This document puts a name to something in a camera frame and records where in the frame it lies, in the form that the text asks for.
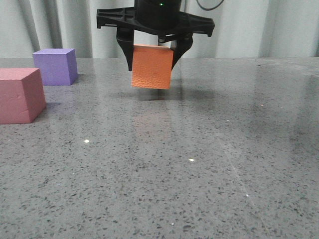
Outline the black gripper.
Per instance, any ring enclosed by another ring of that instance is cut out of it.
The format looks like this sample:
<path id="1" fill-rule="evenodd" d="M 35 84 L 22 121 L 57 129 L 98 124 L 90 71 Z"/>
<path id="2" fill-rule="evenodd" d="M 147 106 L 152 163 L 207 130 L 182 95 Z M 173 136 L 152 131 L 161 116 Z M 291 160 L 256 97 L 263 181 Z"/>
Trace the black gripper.
<path id="1" fill-rule="evenodd" d="M 134 32 L 156 35 L 160 41 L 172 41 L 172 67 L 193 44 L 193 34 L 211 36 L 214 22 L 180 11 L 179 0 L 136 0 L 133 7 L 98 9 L 97 27 L 115 27 L 116 39 L 122 49 L 128 70 L 132 71 L 134 53 Z"/>

